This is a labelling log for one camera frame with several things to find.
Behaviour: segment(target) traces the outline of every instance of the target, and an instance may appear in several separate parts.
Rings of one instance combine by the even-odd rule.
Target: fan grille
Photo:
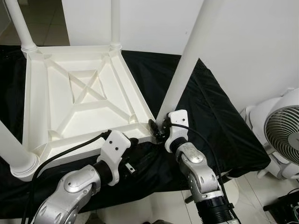
[[[299,165],[299,151],[293,148],[288,137],[299,133],[299,106],[274,112],[265,125],[268,142],[286,159]]]

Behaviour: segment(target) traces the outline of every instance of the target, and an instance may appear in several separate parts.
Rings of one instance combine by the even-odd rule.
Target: white pole
[[[217,17],[222,2],[223,0],[204,0],[202,3],[188,43],[185,46],[157,116],[156,123],[158,126],[162,125],[167,113],[176,109],[190,75],[193,72],[194,66],[198,61],[199,54],[205,44],[205,39],[208,37]]]
[[[111,47],[121,49],[121,4],[111,0]]]
[[[1,121],[0,143],[0,156],[10,165],[11,173],[23,181],[30,181],[37,168],[38,157],[26,151]]]
[[[15,29],[21,40],[21,50],[26,57],[26,54],[30,51],[36,50],[36,45],[32,41],[31,35],[27,28],[23,14],[17,0],[5,0],[6,6],[9,10],[11,19],[13,20]]]

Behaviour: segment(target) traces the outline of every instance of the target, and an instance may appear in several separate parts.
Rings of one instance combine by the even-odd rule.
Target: black cable
[[[289,193],[287,193],[287,195],[289,195],[290,193],[292,193],[295,190],[299,190],[299,188],[295,188],[295,189],[291,190]]]
[[[229,204],[229,201],[228,201],[228,196],[226,194],[226,190],[224,188],[224,184],[223,184],[223,180],[222,180],[222,176],[221,176],[221,170],[220,170],[220,166],[219,166],[219,162],[218,162],[218,159],[217,159],[217,156],[216,156],[216,153],[213,149],[213,147],[211,146],[211,144],[208,142],[208,140],[201,134],[199,133],[198,131],[196,131],[195,129],[193,128],[190,128],[190,127],[187,127],[185,125],[179,125],[179,124],[173,124],[173,123],[170,123],[170,126],[176,126],[176,127],[181,127],[181,128],[185,128],[195,134],[197,134],[210,148],[211,152],[212,152],[212,155],[213,155],[213,158],[214,158],[214,161],[215,161],[215,165],[216,165],[216,169],[217,169],[217,173],[218,173],[218,181],[219,181],[219,184],[222,188],[222,192],[224,194],[224,199],[226,201],[227,204]],[[239,223],[241,224],[241,221],[239,220],[239,218],[237,217],[235,211],[233,209],[230,210],[232,215],[234,216],[234,218],[236,218]]]
[[[26,216],[28,214],[28,208],[30,209],[30,214],[29,214],[29,218],[28,218],[28,224],[31,223],[33,217],[31,217],[31,214],[32,214],[32,208],[33,208],[33,205],[34,205],[34,184],[35,184],[35,181],[37,180],[37,177],[39,175],[39,173],[41,172],[41,170],[46,166],[48,165],[50,162],[52,162],[53,160],[63,156],[63,155],[66,155],[72,151],[75,151],[81,147],[84,147],[94,141],[96,141],[97,139],[101,138],[101,137],[104,137],[106,136],[107,134],[109,134],[111,131],[108,131],[108,132],[105,132],[105,133],[101,133],[100,135],[94,137],[93,139],[90,139],[86,142],[83,142],[81,143],[80,145],[77,145],[77,146],[74,146],[73,148],[70,148],[62,153],[59,153],[57,155],[54,155],[53,157],[49,158],[48,160],[46,160],[44,163],[42,163],[35,171],[35,173],[33,174],[33,177],[32,177],[32,181],[31,181],[31,187],[30,187],[30,192],[29,192],[29,198],[28,198],[28,201],[27,201],[27,206],[25,207],[25,210],[24,210],[24,213],[23,213],[23,217],[22,217],[22,221],[21,221],[21,224],[25,224],[26,223]]]

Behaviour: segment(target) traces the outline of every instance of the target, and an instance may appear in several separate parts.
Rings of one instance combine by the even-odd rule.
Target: black fabric
[[[157,116],[180,56],[122,51],[122,55],[154,117]],[[26,60],[19,46],[0,46],[0,119],[21,141]],[[199,60],[177,109],[188,111],[189,126],[201,132],[215,148],[221,170],[232,177],[265,168],[270,159],[254,134],[233,107],[213,74]],[[198,136],[191,141],[215,169],[212,154]],[[141,199],[157,191],[187,189],[184,176],[172,154],[163,145],[142,143],[127,155],[137,170],[130,175],[121,166],[120,182],[104,187],[82,211]],[[54,192],[59,179],[71,170],[95,163],[96,157],[50,168],[39,178],[35,208]],[[29,183],[14,178],[0,158],[0,218],[21,217],[28,197]]]

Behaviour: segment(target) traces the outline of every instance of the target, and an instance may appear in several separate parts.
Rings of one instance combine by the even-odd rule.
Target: floor tile
[[[153,216],[149,196],[138,201],[99,209],[97,213],[107,224],[142,224],[151,221]]]
[[[66,26],[51,24],[44,45],[69,46],[70,41],[67,35]]]
[[[62,5],[60,5],[54,14],[54,17],[51,21],[51,24],[56,24],[56,25],[65,25],[65,18],[64,18],[64,10]]]
[[[271,174],[258,179],[256,172],[245,175],[262,206],[268,205],[278,197],[286,195],[289,191],[299,187],[295,180],[279,180]]]
[[[182,196],[184,199],[189,197],[191,192],[189,190],[182,190]],[[190,202],[186,204],[186,208],[188,211],[189,218],[192,224],[202,224],[202,221],[198,215],[197,208],[194,202]]]
[[[191,224],[181,191],[154,193],[150,196],[153,221],[162,219],[173,224]]]
[[[239,188],[239,200],[234,211],[242,224],[270,224],[268,217],[244,176],[236,179]]]
[[[46,39],[49,26],[46,24],[36,24],[36,23],[29,23],[27,24],[27,26],[31,34],[31,37],[33,39],[33,42],[39,46],[43,45],[43,42]],[[3,45],[21,44],[17,31],[12,23],[7,28],[4,37],[1,38],[0,44]]]
[[[29,5],[29,1],[28,0],[18,0],[19,5]]]
[[[0,224],[20,224],[21,219],[15,218],[15,219],[0,219]]]
[[[90,211],[78,214],[74,224],[85,224],[89,216],[90,216]]]
[[[17,34],[17,31],[14,28],[13,23],[10,23],[8,28],[4,31],[3,35],[0,38],[0,44],[3,45],[20,45],[21,41]]]
[[[50,24],[58,6],[56,1],[34,0],[20,8],[26,23]]]

